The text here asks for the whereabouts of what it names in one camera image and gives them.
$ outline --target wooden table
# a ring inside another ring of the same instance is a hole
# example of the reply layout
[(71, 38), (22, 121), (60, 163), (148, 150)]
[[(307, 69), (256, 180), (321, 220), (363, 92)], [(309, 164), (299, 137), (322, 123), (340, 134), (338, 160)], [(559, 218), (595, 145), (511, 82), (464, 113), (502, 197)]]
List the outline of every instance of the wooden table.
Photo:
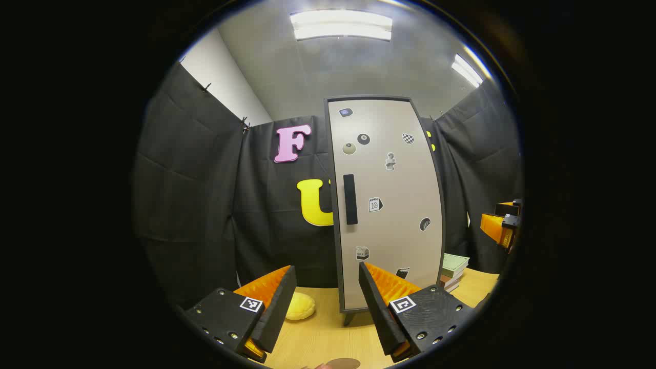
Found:
[[(463, 303), (475, 307), (494, 288), (498, 274), (465, 269), (460, 286), (452, 294)], [(264, 365), (273, 369), (314, 369), (334, 358), (354, 358), (358, 369), (381, 369), (393, 365), (382, 353), (376, 327), (369, 313), (357, 314), (348, 327), (339, 313), (336, 288), (297, 287), (297, 292), (311, 296), (316, 302), (312, 316), (304, 320), (285, 320), (274, 352), (267, 354)]]

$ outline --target fluorescent light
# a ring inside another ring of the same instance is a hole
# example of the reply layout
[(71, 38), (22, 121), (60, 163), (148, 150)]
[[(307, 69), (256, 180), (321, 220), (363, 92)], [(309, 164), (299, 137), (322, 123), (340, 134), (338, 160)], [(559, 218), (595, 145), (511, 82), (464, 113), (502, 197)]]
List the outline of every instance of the fluorescent light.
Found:
[(485, 74), (485, 78), (491, 78), (490, 77), (490, 72), (487, 70), (487, 68), (485, 67), (485, 64), (483, 64), (483, 62), (478, 58), (478, 56), (476, 56), (476, 54), (474, 54), (474, 52), (470, 48), (468, 48), (467, 46), (464, 47), (464, 50), (467, 52), (467, 54), (469, 54), (469, 56), (472, 59), (474, 59), (474, 62), (478, 65), (478, 67), (481, 68), (481, 70), (483, 71), (483, 74)]
[(301, 27), (294, 31), (294, 36), (299, 40), (323, 36), (360, 36), (390, 40), (392, 38), (392, 32), (373, 26), (334, 23)]
[(360, 36), (391, 40), (392, 19), (363, 11), (320, 10), (289, 16), (296, 39), (324, 36)]
[(458, 54), (455, 55), (455, 62), (457, 64), (460, 64), (460, 66), (462, 66), (464, 70), (466, 70), (467, 73), (469, 73), (469, 75), (472, 76), (472, 78), (474, 78), (479, 84), (483, 83), (483, 79), (478, 75), (478, 73), (476, 73), (476, 71), (472, 68), (471, 65), (467, 64), (467, 62), (464, 61), (464, 59), (460, 55)]
[(476, 81), (476, 79), (474, 79), (474, 77), (471, 76), (471, 75), (470, 75), (470, 74), (469, 74), (469, 73), (468, 73), (468, 72), (467, 72), (467, 71), (466, 71), (466, 70), (465, 70), (460, 64), (454, 62), (454, 63), (451, 65), (451, 67), (452, 67), (456, 72), (460, 73), (460, 75), (461, 75), (462, 77), (464, 77), (467, 81), (469, 81), (469, 83), (471, 83), (472, 86), (474, 86), (474, 88), (477, 88), (478, 86), (480, 86), (480, 83), (478, 83), (478, 82)]

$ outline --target yellow letter u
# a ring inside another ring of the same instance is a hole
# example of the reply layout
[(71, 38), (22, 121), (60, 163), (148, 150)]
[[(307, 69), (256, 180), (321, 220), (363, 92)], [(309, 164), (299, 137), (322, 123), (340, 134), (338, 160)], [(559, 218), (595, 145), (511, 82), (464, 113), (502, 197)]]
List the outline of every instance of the yellow letter u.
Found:
[(300, 190), (300, 209), (303, 217), (308, 223), (318, 227), (333, 225), (333, 213), (324, 213), (319, 207), (321, 186), (323, 186), (321, 179), (306, 179), (296, 185)]

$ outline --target white wall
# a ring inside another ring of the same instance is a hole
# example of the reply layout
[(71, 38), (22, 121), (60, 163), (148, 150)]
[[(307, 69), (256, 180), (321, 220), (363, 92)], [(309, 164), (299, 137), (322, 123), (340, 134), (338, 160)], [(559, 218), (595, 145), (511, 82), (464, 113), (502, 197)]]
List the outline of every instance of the white wall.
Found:
[(246, 124), (258, 125), (272, 121), (260, 99), (244, 78), (218, 28), (198, 41), (184, 56), (182, 66), (201, 85), (240, 119), (248, 117)]

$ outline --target yellow sponge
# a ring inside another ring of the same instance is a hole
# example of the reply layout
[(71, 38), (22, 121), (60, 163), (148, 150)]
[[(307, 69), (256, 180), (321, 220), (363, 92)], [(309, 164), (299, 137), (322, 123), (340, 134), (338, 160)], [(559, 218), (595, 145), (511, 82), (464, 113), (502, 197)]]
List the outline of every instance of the yellow sponge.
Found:
[(301, 320), (312, 315), (312, 313), (314, 313), (314, 299), (305, 293), (294, 292), (285, 318), (289, 320)]

